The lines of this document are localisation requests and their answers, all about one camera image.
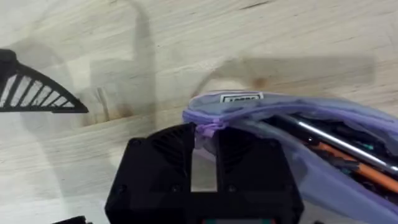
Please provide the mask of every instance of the zipper pull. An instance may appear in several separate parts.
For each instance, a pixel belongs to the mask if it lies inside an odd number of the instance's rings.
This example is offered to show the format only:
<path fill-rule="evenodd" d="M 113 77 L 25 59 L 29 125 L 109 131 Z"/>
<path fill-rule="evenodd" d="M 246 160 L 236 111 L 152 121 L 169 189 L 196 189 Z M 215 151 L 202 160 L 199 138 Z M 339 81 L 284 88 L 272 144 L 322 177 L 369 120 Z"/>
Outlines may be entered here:
<path fill-rule="evenodd" d="M 227 122 L 221 121 L 220 119 L 216 118 L 210 124 L 199 124 L 197 126 L 197 132 L 204 137 L 212 138 L 217 130 L 224 129 L 227 127 L 227 125 Z"/>

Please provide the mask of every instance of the orange pen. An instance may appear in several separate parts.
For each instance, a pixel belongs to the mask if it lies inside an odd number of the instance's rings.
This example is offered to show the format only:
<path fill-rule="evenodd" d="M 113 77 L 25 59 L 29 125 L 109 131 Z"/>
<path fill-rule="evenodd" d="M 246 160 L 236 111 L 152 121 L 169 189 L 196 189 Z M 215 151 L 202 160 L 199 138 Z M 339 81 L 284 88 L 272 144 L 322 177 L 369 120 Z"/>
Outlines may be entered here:
<path fill-rule="evenodd" d="M 319 144 L 317 146 L 312 146 L 314 149 L 319 149 L 319 150 L 324 150 L 324 151 L 328 151 L 330 153 L 332 153 L 334 156 L 336 157 L 341 157 L 345 160 L 349 160 L 349 161 L 356 161 L 358 162 L 356 159 L 352 158 L 351 156 L 325 144 L 322 142 L 319 142 Z M 372 167 L 363 164 L 363 163 L 359 163 L 359 169 L 356 170 L 355 172 L 357 172 L 358 174 L 368 178 L 369 180 L 372 180 L 375 183 L 380 184 L 381 186 L 395 192 L 398 193 L 398 181 L 394 180 L 393 178 L 383 174 L 382 172 L 379 172 L 375 169 L 373 169 Z"/>

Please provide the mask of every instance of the black plastic object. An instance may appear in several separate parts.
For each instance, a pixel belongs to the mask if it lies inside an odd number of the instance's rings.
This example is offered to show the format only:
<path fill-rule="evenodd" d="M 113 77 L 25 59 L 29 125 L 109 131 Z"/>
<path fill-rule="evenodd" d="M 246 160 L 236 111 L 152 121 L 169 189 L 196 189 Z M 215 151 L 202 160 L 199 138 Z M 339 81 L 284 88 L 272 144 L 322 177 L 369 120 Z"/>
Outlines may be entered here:
<path fill-rule="evenodd" d="M 87 107 L 51 78 L 0 49 L 0 112 L 87 113 Z"/>
<path fill-rule="evenodd" d="M 60 221 L 57 223 L 53 224 L 92 224 L 91 222 L 86 222 L 86 217 L 84 216 L 78 216 L 78 217 L 73 217 L 68 220 Z"/>
<path fill-rule="evenodd" d="M 303 203 L 277 141 L 218 131 L 218 190 L 191 192 L 194 134 L 182 124 L 129 141 L 105 206 L 110 223 L 299 222 Z"/>

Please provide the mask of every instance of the wood grain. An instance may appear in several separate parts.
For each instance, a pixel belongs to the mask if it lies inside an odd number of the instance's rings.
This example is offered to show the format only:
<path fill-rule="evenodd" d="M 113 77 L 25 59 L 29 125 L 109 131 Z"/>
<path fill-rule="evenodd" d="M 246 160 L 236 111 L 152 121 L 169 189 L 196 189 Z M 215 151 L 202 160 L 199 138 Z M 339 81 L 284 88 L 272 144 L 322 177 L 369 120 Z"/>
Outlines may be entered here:
<path fill-rule="evenodd" d="M 0 47 L 90 113 L 0 114 L 0 214 L 106 222 L 127 140 L 179 123 L 208 90 L 342 97 L 398 115 L 397 9 L 395 0 L 1 1 Z"/>

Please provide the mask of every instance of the black vent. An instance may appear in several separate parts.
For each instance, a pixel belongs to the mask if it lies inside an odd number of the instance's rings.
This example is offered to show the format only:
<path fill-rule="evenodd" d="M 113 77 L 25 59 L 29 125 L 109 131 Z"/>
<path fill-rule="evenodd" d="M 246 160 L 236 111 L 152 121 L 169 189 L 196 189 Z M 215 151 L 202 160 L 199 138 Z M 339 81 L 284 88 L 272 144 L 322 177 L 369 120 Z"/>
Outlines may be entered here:
<path fill-rule="evenodd" d="M 253 148 L 253 143 L 256 137 L 251 133 L 245 131 L 227 128 L 224 130 L 223 138 L 220 136 L 220 151 L 223 157 L 223 167 L 226 174 L 229 174 L 233 169 L 244 159 L 244 156 Z"/>
<path fill-rule="evenodd" d="M 190 161 L 193 150 L 194 125 L 172 127 L 150 136 L 152 147 L 182 176 L 188 176 L 186 161 Z"/>
<path fill-rule="evenodd" d="M 51 78 L 0 49 L 0 112 L 87 113 L 87 107 Z"/>

